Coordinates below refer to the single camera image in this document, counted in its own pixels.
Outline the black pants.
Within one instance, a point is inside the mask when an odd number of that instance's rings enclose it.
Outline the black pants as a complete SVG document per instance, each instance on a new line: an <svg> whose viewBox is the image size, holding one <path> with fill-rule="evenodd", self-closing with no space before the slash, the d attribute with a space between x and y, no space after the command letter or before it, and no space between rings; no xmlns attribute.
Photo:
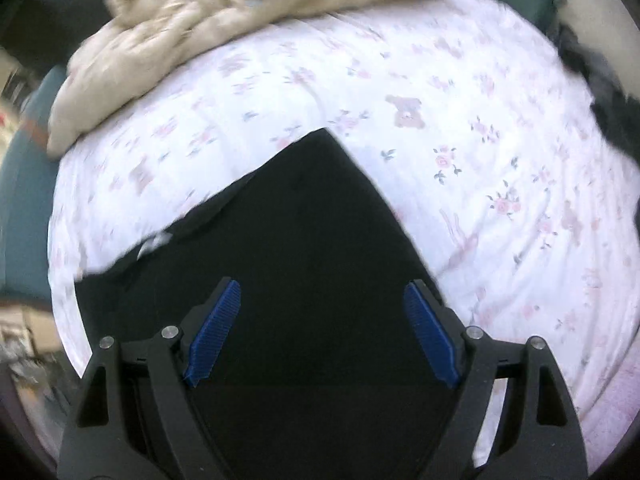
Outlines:
<svg viewBox="0 0 640 480"><path fill-rule="evenodd" d="M91 340L145 340L210 306L239 312L186 386L235 479L414 479L463 375L430 274L370 180L309 133L75 287Z"/></svg>

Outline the floral white bed sheet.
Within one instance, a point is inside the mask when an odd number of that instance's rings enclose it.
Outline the floral white bed sheet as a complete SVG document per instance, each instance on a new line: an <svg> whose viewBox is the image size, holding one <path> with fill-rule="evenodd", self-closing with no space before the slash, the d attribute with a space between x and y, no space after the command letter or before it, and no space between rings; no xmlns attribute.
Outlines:
<svg viewBox="0 0 640 480"><path fill-rule="evenodd" d="M282 22L194 58L62 159L48 253L67 356L91 356L77 280L324 127L463 321L548 340L597 468L639 407L639 171L591 101L496 0Z"/></svg>

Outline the dark clothes at bedside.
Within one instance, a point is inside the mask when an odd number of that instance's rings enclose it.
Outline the dark clothes at bedside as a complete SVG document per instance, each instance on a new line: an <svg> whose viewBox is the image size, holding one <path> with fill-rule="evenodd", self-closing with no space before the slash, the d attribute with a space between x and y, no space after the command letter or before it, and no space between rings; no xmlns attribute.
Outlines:
<svg viewBox="0 0 640 480"><path fill-rule="evenodd" d="M639 162L639 99L623 89L604 55L581 44L567 24L558 25L553 43L563 65L588 84L591 110L605 140Z"/></svg>

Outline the cream crumpled duvet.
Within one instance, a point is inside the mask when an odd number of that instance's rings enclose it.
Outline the cream crumpled duvet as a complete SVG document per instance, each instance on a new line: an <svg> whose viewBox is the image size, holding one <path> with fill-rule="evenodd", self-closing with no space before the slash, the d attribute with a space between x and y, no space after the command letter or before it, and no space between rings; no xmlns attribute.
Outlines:
<svg viewBox="0 0 640 480"><path fill-rule="evenodd" d="M111 18L67 64L52 104L47 153L144 96L177 66L282 18L306 18L390 0L105 0Z"/></svg>

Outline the teal bed frame padding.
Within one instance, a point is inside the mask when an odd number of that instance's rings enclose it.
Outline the teal bed frame padding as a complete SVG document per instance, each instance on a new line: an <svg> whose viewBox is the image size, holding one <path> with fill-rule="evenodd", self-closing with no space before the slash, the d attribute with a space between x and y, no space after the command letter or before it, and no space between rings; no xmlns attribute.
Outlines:
<svg viewBox="0 0 640 480"><path fill-rule="evenodd" d="M29 99L1 163L1 301L51 309L48 227L58 162L47 156L51 106L66 77L55 66Z"/></svg>

